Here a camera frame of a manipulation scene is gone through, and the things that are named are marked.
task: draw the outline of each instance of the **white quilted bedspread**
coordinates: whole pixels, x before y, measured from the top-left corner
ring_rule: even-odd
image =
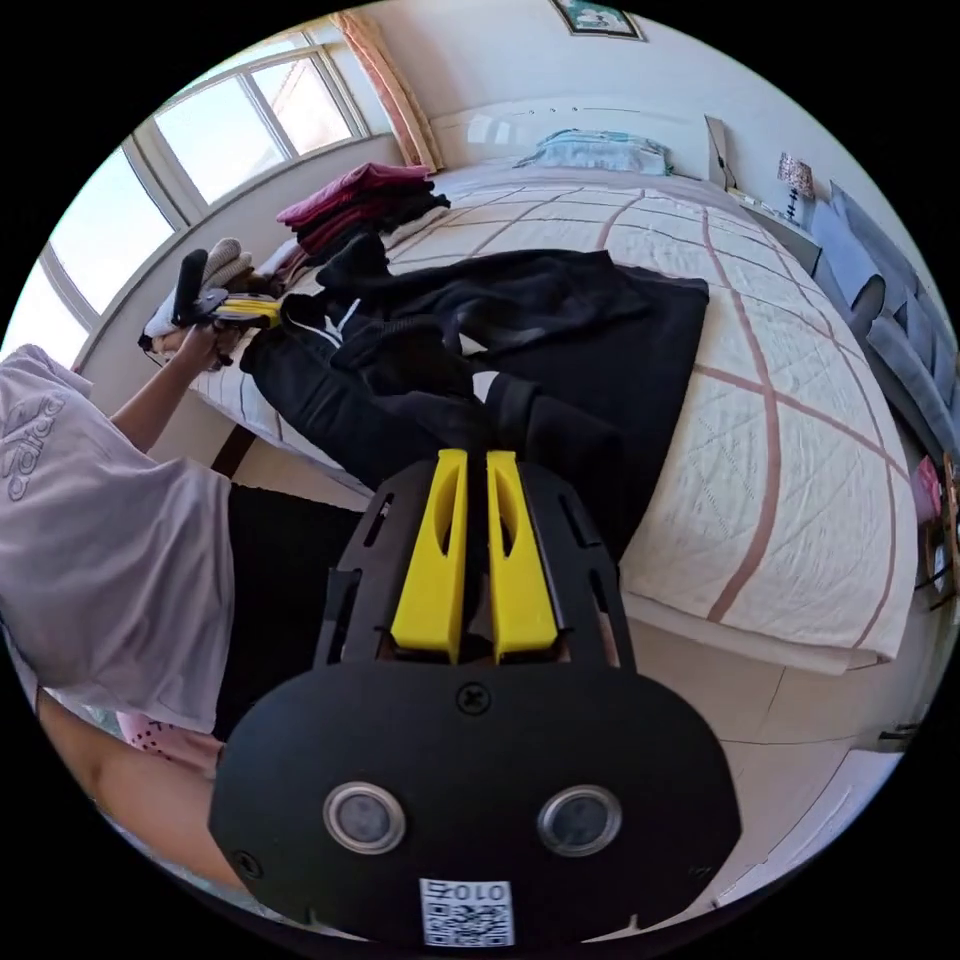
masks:
[[[554,247],[606,249],[618,263],[707,280],[710,305],[670,455],[621,563],[627,599],[728,628],[728,648],[742,632],[847,664],[855,653],[892,658],[913,590],[916,519],[876,381],[775,239],[722,194],[714,204],[663,183],[448,189],[450,214],[395,247],[391,269]],[[197,386],[270,442],[338,470],[236,367]]]

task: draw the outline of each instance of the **window frame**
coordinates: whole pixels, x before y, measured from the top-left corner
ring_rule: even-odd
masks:
[[[207,203],[167,143],[154,116],[149,117],[140,124],[128,140],[125,141],[125,144],[129,143],[130,147],[127,158],[131,160],[138,176],[142,171],[144,176],[152,179],[157,189],[165,194],[166,203],[186,219],[188,225],[192,226],[211,216],[219,207],[225,206],[232,200],[237,199],[237,197],[242,196],[250,190],[251,187],[268,180],[270,177],[275,176],[277,173],[301,160],[318,156],[346,143],[369,139],[370,129],[359,107],[357,107],[353,97],[350,95],[343,77],[340,75],[340,71],[337,69],[330,55],[324,50],[324,44],[313,39],[309,35],[308,29],[307,26],[303,26],[297,30],[292,30],[281,35],[300,36],[306,41],[305,46],[297,47],[293,50],[285,50],[281,53],[275,53],[252,60],[249,63],[229,67],[210,77],[206,77],[189,87],[185,87],[167,100],[163,106],[156,111],[156,113],[162,113],[164,110],[176,104],[183,103],[189,100],[190,97],[202,93],[204,90],[214,87],[219,83],[230,79],[238,80],[250,103],[263,121],[267,132],[272,136],[283,156],[283,160],[269,170],[256,177],[251,177],[249,180],[245,180],[239,186],[227,191],[212,203]],[[341,117],[343,117],[344,123],[347,125],[347,129],[350,131],[349,139],[340,140],[337,143],[319,147],[307,153],[297,152],[293,142],[284,130],[279,118],[271,109],[270,104],[261,92],[253,75],[265,67],[282,66],[298,60],[307,60],[317,70],[321,82],[336,104]],[[155,201],[157,200],[157,197],[152,194],[151,196]]]
[[[48,239],[44,244],[37,258],[37,263],[53,287],[54,293],[60,297],[67,309],[74,314],[80,325],[87,331],[87,340],[77,358],[78,364],[82,364],[86,360],[110,318],[133,290],[139,286],[143,275],[149,272],[155,263],[166,256],[196,226],[221,208],[229,206],[251,190],[272,180],[291,167],[347,144],[371,139],[370,128],[360,108],[332,57],[325,49],[327,44],[336,43],[341,39],[339,31],[336,31],[326,21],[326,18],[321,18],[317,21],[300,24],[291,30],[283,31],[265,39],[262,43],[268,44],[271,41],[287,37],[292,38],[297,46],[291,50],[280,51],[279,53],[252,59],[247,63],[228,67],[225,70],[205,76],[202,80],[195,81],[167,100],[155,114],[140,124],[119,145],[119,149],[122,150],[145,193],[170,224],[172,233],[144,260],[140,268],[124,281],[102,313],[95,310],[87,302],[57,257],[50,240]],[[253,76],[254,73],[266,67],[279,66],[300,60],[307,61],[317,71],[323,86],[330,94],[350,133],[347,139],[305,153],[298,153]],[[283,159],[269,170],[245,180],[233,190],[208,203],[167,143],[154,118],[156,114],[162,113],[163,110],[189,100],[191,96],[232,78],[239,81],[257,115],[277,144]]]

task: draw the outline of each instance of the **white t-shirt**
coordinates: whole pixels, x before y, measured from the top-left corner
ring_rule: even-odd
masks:
[[[0,362],[0,619],[32,701],[209,733],[233,623],[230,483],[159,464],[39,347]]]

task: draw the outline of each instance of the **tiled floor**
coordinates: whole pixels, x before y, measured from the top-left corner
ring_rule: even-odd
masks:
[[[239,483],[362,509],[359,495],[317,467],[256,441]],[[691,703],[723,742],[741,804],[743,836],[704,895],[682,917],[738,880],[793,829],[853,747],[922,716],[944,662],[945,630],[928,595],[914,598],[893,663],[826,677],[750,660],[631,622],[638,669]]]

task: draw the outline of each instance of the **black handle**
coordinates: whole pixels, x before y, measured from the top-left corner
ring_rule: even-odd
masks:
[[[203,286],[203,271],[207,266],[207,251],[194,250],[180,262],[180,276],[177,279],[177,292],[173,300],[173,322],[185,326],[193,312],[193,305],[200,296]]]

